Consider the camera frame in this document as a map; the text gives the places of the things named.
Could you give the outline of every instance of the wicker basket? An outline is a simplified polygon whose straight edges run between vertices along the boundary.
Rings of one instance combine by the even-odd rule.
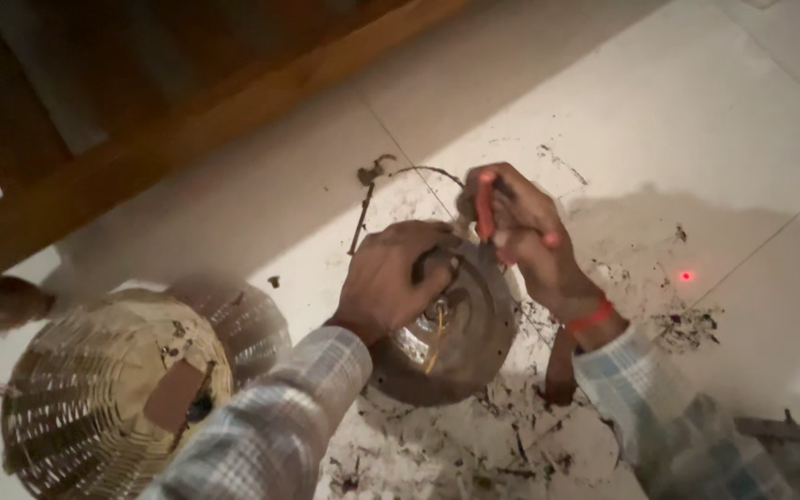
[[[273,302],[228,280],[124,290],[77,308],[41,330],[13,370],[6,471],[36,498],[133,498],[200,425],[172,433],[145,416],[174,363],[205,372],[218,407],[289,345]]]

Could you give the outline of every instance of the metal plate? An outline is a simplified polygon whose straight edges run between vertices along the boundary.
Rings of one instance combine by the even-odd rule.
[[[395,400],[461,401],[493,380],[514,342],[514,300],[494,252],[469,241],[451,252],[459,268],[450,286],[415,321],[372,346],[369,384]]]

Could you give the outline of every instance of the yellow wire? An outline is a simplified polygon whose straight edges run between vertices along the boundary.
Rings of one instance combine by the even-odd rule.
[[[425,368],[425,375],[430,375],[431,370],[434,368],[434,363],[438,360],[438,350],[440,348],[440,335],[444,332],[444,309],[440,306],[437,307],[437,339],[434,341],[434,356],[428,361],[428,367]]]

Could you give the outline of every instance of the plaid shirt sleeve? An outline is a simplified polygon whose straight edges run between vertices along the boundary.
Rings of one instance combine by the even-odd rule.
[[[621,433],[623,456],[650,499],[795,499],[757,439],[696,392],[634,327],[573,358],[576,379]]]
[[[329,438],[371,373],[356,335],[317,329],[212,413],[139,498],[311,498]]]

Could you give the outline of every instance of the tile grout line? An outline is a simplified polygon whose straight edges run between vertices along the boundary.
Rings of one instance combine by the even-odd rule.
[[[354,89],[354,93],[356,94],[356,97],[358,99],[360,99],[360,102],[363,104],[363,106],[365,106],[367,109],[369,109],[369,112],[372,115],[372,117],[375,119],[376,122],[379,123],[379,126],[381,127],[381,130],[384,130],[385,134],[387,134],[387,137],[390,138],[391,142],[394,142],[394,145],[396,146],[397,150],[400,151],[400,154],[403,155],[403,158],[406,160],[406,163],[408,163],[410,166],[415,166],[415,164],[413,164],[413,162],[410,160],[409,155],[406,154],[406,151],[404,151],[403,147],[400,146],[400,143],[397,142],[397,140],[394,138],[394,135],[390,132],[390,130],[388,130],[388,128],[383,123],[383,121],[375,113],[375,109],[372,109],[372,105],[370,105],[369,102],[363,97],[362,92],[360,92],[359,89],[355,88]],[[415,172],[419,176],[421,181],[424,182],[425,187],[428,188],[428,191],[430,191],[431,194],[434,196],[434,198],[437,199],[437,202],[444,209],[446,214],[449,214],[450,213],[449,209],[446,208],[446,205],[444,205],[443,200],[440,199],[438,194],[434,191],[433,188],[431,188],[430,184],[428,184],[428,181],[425,180],[425,176],[422,175],[422,173],[419,170],[415,170]],[[533,322],[533,320],[532,320],[532,318],[530,318],[529,314],[524,312],[524,304],[523,304],[523,302],[522,301],[517,301],[517,300],[515,300],[514,302],[517,305],[517,308],[520,310],[521,315],[524,318],[526,318],[526,322],[529,323],[530,326],[532,326],[532,329],[536,333],[536,335],[539,335],[539,340],[541,340],[546,346],[549,347],[549,349],[551,349],[551,347],[552,347],[551,343],[549,342],[548,339],[545,338],[545,335],[542,335],[542,331],[539,329],[539,326],[537,326]]]
[[[403,155],[403,158],[406,160],[406,163],[409,164],[409,166],[416,166],[413,163],[413,161],[410,160],[409,155],[406,154],[406,151],[404,151],[404,149],[400,146],[400,143],[397,142],[397,140],[394,138],[394,134],[392,134],[390,130],[388,130],[388,128],[385,126],[385,124],[382,122],[379,116],[375,113],[375,109],[372,109],[372,105],[363,97],[362,92],[360,92],[360,90],[357,88],[354,89],[354,92],[356,94],[356,97],[360,99],[360,102],[363,104],[363,106],[369,109],[369,113],[372,115],[375,121],[379,123],[381,130],[384,130],[385,134],[387,134],[387,137],[391,140],[391,142],[394,143],[397,150],[400,151],[400,154]],[[443,208],[444,212],[446,212],[446,214],[449,215],[450,211],[446,208],[446,205],[444,205],[443,200],[440,199],[440,197],[434,191],[434,189],[431,188],[430,184],[428,184],[428,181],[425,180],[424,175],[422,175],[421,172],[417,169],[413,170],[415,171],[416,175],[419,176],[419,179],[421,179],[421,181],[425,183],[425,187],[428,188],[428,191],[430,191],[431,195],[433,195],[434,198],[437,199],[437,202]]]
[[[749,31],[748,28],[739,24],[739,22],[736,19],[734,19],[726,9],[724,9],[721,6],[718,6],[717,2],[712,2],[711,4],[715,6],[717,10],[721,11],[721,13],[727,18],[728,21],[733,23],[737,28],[741,29],[742,32],[745,33],[747,37],[749,37],[749,40],[751,40],[752,43],[757,45],[757,47],[761,49],[762,52],[764,52],[764,55],[767,56],[767,59],[771,60],[773,64],[777,65],[777,68],[779,68],[786,76],[789,77],[790,80],[792,80],[796,85],[798,85],[798,88],[800,88],[800,79],[794,75],[794,73],[786,66],[786,64],[784,64],[782,61],[774,57],[770,49],[768,49],[765,44],[761,43],[761,41],[758,40],[757,37],[752,35],[752,32]]]
[[[766,240],[765,240],[765,241],[764,241],[762,244],[760,244],[760,245],[758,246],[758,248],[756,248],[755,250],[753,250],[752,252],[750,252],[748,256],[745,256],[745,257],[744,257],[744,258],[743,258],[741,261],[739,261],[739,262],[737,263],[737,265],[733,266],[733,269],[729,270],[729,271],[728,271],[728,272],[727,272],[727,273],[724,275],[724,277],[723,277],[723,278],[721,278],[721,279],[719,279],[719,280],[718,280],[718,282],[717,282],[717,283],[716,283],[714,286],[712,286],[712,287],[711,287],[709,290],[706,290],[705,294],[701,295],[701,296],[700,296],[700,298],[698,298],[697,300],[695,300],[695,301],[694,301],[694,303],[693,303],[693,305],[691,305],[691,306],[687,307],[687,311],[690,311],[692,308],[694,308],[694,307],[696,307],[697,305],[699,305],[699,304],[700,304],[700,302],[702,302],[702,301],[703,301],[703,299],[705,299],[705,298],[706,298],[706,297],[707,297],[709,294],[711,294],[711,293],[712,293],[712,292],[713,292],[713,291],[714,291],[716,288],[720,287],[720,286],[721,286],[721,284],[722,284],[722,283],[724,283],[724,282],[727,280],[727,278],[729,278],[729,277],[730,277],[730,276],[731,276],[731,275],[732,275],[732,274],[733,274],[733,273],[734,273],[734,272],[735,272],[737,269],[739,269],[739,268],[740,268],[740,267],[741,267],[741,266],[742,266],[744,263],[746,263],[746,261],[747,261],[747,260],[751,259],[751,258],[752,258],[752,256],[754,256],[755,254],[757,254],[757,253],[758,253],[758,252],[759,252],[759,251],[760,251],[762,248],[764,248],[764,247],[765,247],[765,246],[766,246],[768,243],[770,243],[772,239],[774,239],[774,238],[775,238],[777,235],[779,235],[780,233],[782,233],[782,232],[783,232],[783,230],[784,230],[785,228],[787,228],[789,224],[791,224],[792,222],[794,222],[794,220],[795,220],[795,219],[797,219],[798,217],[800,217],[800,210],[798,211],[798,213],[796,213],[795,215],[793,215],[793,216],[792,216],[792,217],[791,217],[791,218],[790,218],[788,221],[786,221],[786,223],[785,223],[785,224],[783,224],[782,226],[780,226],[780,228],[779,228],[778,230],[776,230],[775,232],[773,232],[773,234],[772,234],[770,237],[768,237],[768,238],[767,238],[767,239],[766,239]]]

